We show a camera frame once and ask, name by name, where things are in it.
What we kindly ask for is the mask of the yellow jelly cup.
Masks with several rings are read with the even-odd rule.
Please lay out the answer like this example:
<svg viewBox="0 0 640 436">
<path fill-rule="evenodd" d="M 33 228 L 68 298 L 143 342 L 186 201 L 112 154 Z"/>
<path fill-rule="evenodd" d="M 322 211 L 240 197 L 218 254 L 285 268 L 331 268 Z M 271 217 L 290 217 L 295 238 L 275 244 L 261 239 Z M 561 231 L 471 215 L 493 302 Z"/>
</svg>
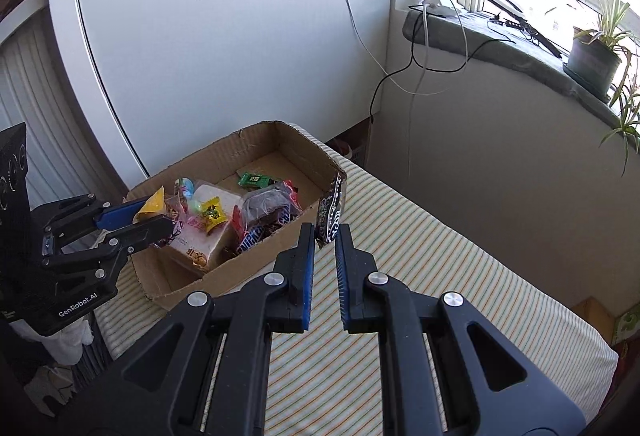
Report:
<svg viewBox="0 0 640 436">
<path fill-rule="evenodd" d="M 165 203 L 165 188 L 161 185 L 145 200 L 141 208 L 134 214 L 132 222 L 139 223 L 154 217 L 166 215 L 167 207 Z"/>
</svg>

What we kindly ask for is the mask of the small white green packet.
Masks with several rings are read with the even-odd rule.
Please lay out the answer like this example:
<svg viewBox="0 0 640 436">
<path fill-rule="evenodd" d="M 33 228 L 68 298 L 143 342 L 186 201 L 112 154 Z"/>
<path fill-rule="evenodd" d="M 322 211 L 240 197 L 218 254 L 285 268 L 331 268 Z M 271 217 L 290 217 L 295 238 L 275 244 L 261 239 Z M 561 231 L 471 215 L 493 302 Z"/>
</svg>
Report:
<svg viewBox="0 0 640 436">
<path fill-rule="evenodd" d="M 195 187 L 191 179 L 180 177 L 175 181 L 175 193 L 180 200 L 189 202 L 194 193 Z"/>
</svg>

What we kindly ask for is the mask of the yellow candy packet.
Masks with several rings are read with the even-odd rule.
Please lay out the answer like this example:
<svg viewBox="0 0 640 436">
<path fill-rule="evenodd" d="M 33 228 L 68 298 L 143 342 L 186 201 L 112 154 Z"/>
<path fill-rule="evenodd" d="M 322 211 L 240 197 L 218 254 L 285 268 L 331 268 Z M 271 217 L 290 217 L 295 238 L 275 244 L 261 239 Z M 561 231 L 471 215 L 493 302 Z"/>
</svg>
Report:
<svg viewBox="0 0 640 436">
<path fill-rule="evenodd" d="M 206 234 L 209 234 L 210 231 L 228 221 L 227 214 L 224 212 L 219 196 L 214 196 L 201 203 L 200 215 L 202 229 Z"/>
</svg>

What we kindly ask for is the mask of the brown Snickers bar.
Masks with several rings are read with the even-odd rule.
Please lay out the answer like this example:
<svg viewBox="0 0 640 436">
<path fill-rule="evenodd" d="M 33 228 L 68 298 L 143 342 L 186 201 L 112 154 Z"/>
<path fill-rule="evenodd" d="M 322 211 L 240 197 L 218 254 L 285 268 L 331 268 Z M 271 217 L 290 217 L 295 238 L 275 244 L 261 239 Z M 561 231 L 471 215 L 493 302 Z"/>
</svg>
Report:
<svg viewBox="0 0 640 436">
<path fill-rule="evenodd" d="M 236 255 L 240 255 L 249 251 L 252 247 L 265 240 L 266 237 L 270 237 L 271 227 L 264 223 L 255 223 L 251 225 L 242 235 L 242 239 L 238 247 L 235 250 Z"/>
</svg>

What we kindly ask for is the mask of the clear bag red edge snacks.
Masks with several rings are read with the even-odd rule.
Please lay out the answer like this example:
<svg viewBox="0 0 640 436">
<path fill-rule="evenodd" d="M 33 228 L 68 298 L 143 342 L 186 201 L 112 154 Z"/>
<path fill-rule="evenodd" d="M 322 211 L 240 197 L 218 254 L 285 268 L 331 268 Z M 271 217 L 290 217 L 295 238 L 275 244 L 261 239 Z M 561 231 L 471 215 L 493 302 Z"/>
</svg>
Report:
<svg viewBox="0 0 640 436">
<path fill-rule="evenodd" d="M 242 237 L 251 225 L 276 217 L 281 209 L 288 213 L 289 219 L 297 218 L 303 212 L 291 180 L 282 180 L 270 187 L 246 193 L 233 208 L 231 226 Z"/>
</svg>

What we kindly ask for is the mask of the green candy packet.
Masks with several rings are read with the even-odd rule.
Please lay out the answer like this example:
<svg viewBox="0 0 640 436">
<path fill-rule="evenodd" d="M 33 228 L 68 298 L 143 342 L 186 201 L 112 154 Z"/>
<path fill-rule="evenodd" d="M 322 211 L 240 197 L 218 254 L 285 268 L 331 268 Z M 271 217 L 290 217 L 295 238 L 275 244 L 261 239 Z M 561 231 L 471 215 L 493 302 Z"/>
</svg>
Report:
<svg viewBox="0 0 640 436">
<path fill-rule="evenodd" d="M 275 185 L 278 182 L 278 178 L 245 171 L 245 173 L 240 176 L 238 185 L 243 189 L 257 190 L 270 187 L 270 185 Z"/>
</svg>

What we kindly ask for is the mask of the black candy packet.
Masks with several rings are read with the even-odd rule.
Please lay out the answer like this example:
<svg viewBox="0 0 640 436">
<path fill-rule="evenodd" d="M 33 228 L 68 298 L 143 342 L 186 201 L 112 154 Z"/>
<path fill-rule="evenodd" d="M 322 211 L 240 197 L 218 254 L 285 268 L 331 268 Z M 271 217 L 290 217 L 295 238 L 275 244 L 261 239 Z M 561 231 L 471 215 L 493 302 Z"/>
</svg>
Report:
<svg viewBox="0 0 640 436">
<path fill-rule="evenodd" d="M 314 238 L 320 248 L 332 243 L 340 227 L 345 204 L 346 175 L 336 173 L 329 191 L 319 202 Z"/>
</svg>

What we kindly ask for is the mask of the white cloth glove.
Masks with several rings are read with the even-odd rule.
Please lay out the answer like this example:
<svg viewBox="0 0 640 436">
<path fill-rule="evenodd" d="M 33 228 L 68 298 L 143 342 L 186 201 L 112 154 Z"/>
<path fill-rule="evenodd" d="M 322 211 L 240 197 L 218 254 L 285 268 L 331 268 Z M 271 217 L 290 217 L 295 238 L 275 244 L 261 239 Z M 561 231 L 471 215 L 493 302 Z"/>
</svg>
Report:
<svg viewBox="0 0 640 436">
<path fill-rule="evenodd" d="M 24 390 L 41 413 L 53 418 L 55 410 L 76 393 L 73 366 L 80 361 L 84 348 L 93 342 L 89 320 L 81 318 L 50 336 L 38 334 L 24 320 L 12 322 L 10 326 L 29 348 L 43 349 L 46 357 L 52 359 L 50 364 L 36 365 L 35 376 Z"/>
</svg>

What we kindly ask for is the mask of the brown cardboard box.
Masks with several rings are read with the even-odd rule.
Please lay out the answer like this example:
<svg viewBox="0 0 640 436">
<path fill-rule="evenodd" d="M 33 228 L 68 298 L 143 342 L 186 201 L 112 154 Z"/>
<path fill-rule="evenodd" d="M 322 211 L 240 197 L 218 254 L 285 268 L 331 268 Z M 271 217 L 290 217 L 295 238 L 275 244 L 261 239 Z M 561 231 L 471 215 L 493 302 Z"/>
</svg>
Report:
<svg viewBox="0 0 640 436">
<path fill-rule="evenodd" d="M 162 192 L 177 231 L 132 256 L 149 300 L 165 310 L 186 295 L 218 296 L 294 246 L 305 222 L 326 244 L 344 205 L 346 174 L 321 144 L 284 122 L 230 133 L 136 185 L 128 200 Z"/>
</svg>

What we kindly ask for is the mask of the striped table cloth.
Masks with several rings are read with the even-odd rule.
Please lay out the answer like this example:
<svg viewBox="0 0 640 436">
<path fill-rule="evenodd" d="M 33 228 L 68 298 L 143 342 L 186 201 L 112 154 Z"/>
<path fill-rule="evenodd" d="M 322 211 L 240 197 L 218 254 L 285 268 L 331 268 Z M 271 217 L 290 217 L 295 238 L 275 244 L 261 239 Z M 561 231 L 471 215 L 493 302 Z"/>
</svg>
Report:
<svg viewBox="0 0 640 436">
<path fill-rule="evenodd" d="M 100 378 L 104 435 L 576 435 L 617 357 L 589 323 L 302 128 L 262 122 L 136 185 L 271 168 L 296 222 L 167 282 Z"/>
</svg>

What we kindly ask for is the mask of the green tissue box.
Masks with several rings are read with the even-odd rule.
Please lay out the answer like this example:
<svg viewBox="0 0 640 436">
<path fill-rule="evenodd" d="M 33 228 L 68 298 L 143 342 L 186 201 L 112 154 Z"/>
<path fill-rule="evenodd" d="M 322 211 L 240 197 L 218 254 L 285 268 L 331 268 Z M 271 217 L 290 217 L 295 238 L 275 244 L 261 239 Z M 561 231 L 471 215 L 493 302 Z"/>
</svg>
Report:
<svg viewBox="0 0 640 436">
<path fill-rule="evenodd" d="M 614 325 L 612 344 L 620 344 L 622 341 L 633 338 L 639 333 L 640 304 L 635 304 L 618 317 Z"/>
</svg>

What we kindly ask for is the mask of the potted spider plant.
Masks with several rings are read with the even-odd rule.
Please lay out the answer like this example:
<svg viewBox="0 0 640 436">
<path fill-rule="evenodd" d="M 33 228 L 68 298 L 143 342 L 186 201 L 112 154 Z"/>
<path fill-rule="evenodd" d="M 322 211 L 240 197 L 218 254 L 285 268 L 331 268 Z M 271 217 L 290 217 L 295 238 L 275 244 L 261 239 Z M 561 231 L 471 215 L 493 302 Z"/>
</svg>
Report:
<svg viewBox="0 0 640 436">
<path fill-rule="evenodd" d="M 625 0 L 597 0 L 597 26 L 573 29 L 573 42 L 564 73 L 609 108 L 617 111 L 615 125 L 600 142 L 623 140 L 623 165 L 639 152 L 639 69 L 636 55 L 625 42 L 639 37 L 624 26 L 630 10 Z"/>
</svg>

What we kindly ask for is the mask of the black device on windowsill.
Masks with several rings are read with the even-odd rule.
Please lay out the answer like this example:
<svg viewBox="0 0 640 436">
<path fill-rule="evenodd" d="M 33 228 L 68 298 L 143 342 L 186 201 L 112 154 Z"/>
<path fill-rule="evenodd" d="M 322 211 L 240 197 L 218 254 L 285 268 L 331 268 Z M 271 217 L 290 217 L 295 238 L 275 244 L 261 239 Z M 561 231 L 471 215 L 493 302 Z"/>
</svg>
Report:
<svg viewBox="0 0 640 436">
<path fill-rule="evenodd" d="M 487 0 L 500 9 L 506 14 L 510 15 L 511 18 L 514 18 L 514 22 L 516 23 L 516 27 L 525 32 L 525 35 L 536 42 L 536 44 L 541 44 L 542 47 L 546 48 L 555 58 L 562 58 L 561 51 L 555 47 L 552 42 L 544 37 L 541 32 L 538 32 L 536 28 L 533 28 L 527 21 L 527 18 L 523 11 L 511 0 Z"/>
</svg>

